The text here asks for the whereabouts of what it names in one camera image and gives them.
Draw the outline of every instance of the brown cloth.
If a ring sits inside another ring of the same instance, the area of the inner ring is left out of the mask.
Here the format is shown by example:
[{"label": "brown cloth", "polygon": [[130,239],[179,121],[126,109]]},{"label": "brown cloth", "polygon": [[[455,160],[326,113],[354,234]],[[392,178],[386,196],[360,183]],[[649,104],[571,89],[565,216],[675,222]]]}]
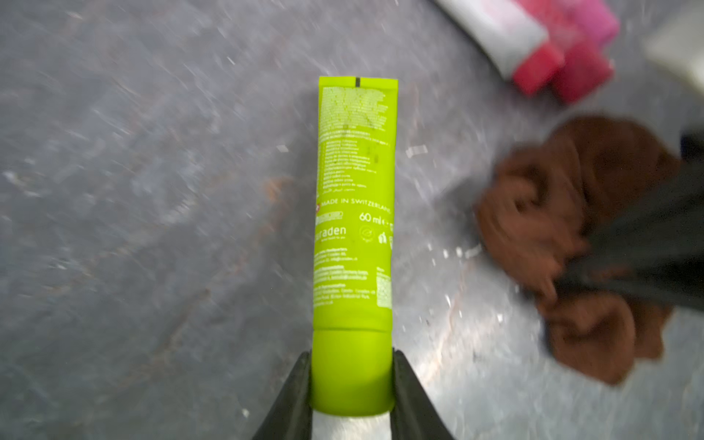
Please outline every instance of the brown cloth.
[{"label": "brown cloth", "polygon": [[677,174],[679,165],[639,124],[584,116],[496,166],[494,183],[477,206],[479,228],[498,264],[535,291],[561,363],[617,384],[635,358],[662,355],[671,307],[607,291],[558,298],[553,280],[568,259],[589,251],[585,236],[595,226]]}]

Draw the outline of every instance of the gray concrete floor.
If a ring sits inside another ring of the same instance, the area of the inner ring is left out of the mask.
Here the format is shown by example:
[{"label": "gray concrete floor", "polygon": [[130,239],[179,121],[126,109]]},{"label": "gray concrete floor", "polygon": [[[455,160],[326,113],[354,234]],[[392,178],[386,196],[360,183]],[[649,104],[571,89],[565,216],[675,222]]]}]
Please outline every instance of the gray concrete floor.
[{"label": "gray concrete floor", "polygon": [[[704,438],[701,315],[610,388],[547,354],[485,254],[455,255],[515,140],[606,111],[675,149],[704,118],[640,50],[682,3],[612,0],[616,77],[566,110],[427,0],[3,1],[0,437],[252,435],[310,348],[318,76],[359,75],[401,81],[394,340],[454,435]],[[314,437],[388,439],[387,420],[316,415]]]}]

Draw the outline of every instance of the toothpaste tube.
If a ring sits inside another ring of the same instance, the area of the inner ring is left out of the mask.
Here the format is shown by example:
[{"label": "toothpaste tube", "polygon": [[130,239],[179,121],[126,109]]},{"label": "toothpaste tube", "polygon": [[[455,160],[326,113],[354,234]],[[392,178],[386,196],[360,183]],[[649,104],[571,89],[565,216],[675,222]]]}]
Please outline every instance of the toothpaste tube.
[{"label": "toothpaste tube", "polygon": [[391,247],[398,81],[321,77],[310,405],[394,406]]},{"label": "toothpaste tube", "polygon": [[511,0],[435,0],[527,96],[563,66],[548,31]]},{"label": "toothpaste tube", "polygon": [[682,8],[651,35],[646,57],[704,95],[704,2]]}]

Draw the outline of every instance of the lime green tube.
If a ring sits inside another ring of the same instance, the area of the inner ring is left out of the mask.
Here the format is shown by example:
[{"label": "lime green tube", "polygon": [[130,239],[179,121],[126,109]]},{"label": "lime green tube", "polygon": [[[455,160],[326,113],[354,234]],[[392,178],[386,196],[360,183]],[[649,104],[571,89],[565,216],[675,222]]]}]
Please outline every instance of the lime green tube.
[{"label": "lime green tube", "polygon": [[398,81],[321,77],[310,404],[394,406],[391,247]]}]

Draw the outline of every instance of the white object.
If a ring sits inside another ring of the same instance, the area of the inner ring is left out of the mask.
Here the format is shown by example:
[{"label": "white object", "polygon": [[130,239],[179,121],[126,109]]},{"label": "white object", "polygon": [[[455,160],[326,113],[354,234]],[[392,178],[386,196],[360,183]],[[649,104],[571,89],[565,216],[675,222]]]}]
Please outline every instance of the white object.
[{"label": "white object", "polygon": [[413,156],[418,156],[419,154],[428,154],[428,147],[425,144],[410,146],[406,150],[406,155],[409,159]]},{"label": "white object", "polygon": [[478,244],[478,245],[476,245],[475,247],[473,247],[473,248],[471,248],[471,249],[468,249],[468,250],[465,252],[465,258],[469,260],[470,258],[476,257],[476,256],[478,256],[478,255],[481,254],[481,253],[482,253],[482,245],[481,245],[481,244]]},{"label": "white object", "polygon": [[511,0],[435,2],[482,46],[505,80],[548,41],[548,31]]},{"label": "white object", "polygon": [[686,6],[645,43],[646,57],[704,95],[704,1]]}]

